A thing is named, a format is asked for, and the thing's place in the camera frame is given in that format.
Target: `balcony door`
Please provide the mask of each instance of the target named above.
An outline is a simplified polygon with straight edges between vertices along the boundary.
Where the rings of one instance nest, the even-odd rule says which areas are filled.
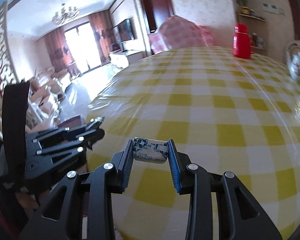
[[[71,55],[81,73],[101,65],[98,47],[90,22],[66,31],[65,36]]]

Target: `ceiling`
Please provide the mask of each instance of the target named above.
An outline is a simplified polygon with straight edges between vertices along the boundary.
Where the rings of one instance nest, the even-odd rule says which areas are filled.
[[[80,10],[78,18],[90,13],[109,9],[114,0],[20,0],[9,9],[7,15],[10,36],[39,39],[57,28],[51,22],[62,3],[76,6]]]

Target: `candy wrapper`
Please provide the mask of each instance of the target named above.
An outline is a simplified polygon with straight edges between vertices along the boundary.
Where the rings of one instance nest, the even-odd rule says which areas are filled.
[[[167,141],[135,137],[132,148],[133,158],[137,161],[165,163],[168,158]]]

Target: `curtain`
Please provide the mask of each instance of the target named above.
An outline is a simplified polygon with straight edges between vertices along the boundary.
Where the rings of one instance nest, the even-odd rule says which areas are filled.
[[[115,43],[109,10],[89,15],[90,24],[98,45],[102,65],[109,63],[110,45]]]
[[[74,61],[66,44],[66,37],[63,27],[59,27],[44,36],[44,42],[50,57],[51,64],[56,72],[67,68]]]

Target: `silver bolt head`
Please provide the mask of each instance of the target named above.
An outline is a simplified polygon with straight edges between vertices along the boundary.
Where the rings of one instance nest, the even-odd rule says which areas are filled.
[[[106,169],[106,170],[110,170],[113,168],[113,164],[112,163],[105,163],[103,164],[103,167]]]
[[[191,163],[188,165],[188,168],[192,171],[195,171],[198,169],[198,165],[197,164],[194,164],[194,163]]]
[[[232,171],[227,171],[225,173],[225,176],[229,179],[232,179],[232,178],[234,178],[234,173]]]
[[[77,173],[75,171],[69,171],[67,173],[67,177],[70,178],[70,179],[74,178],[76,175],[77,175]]]

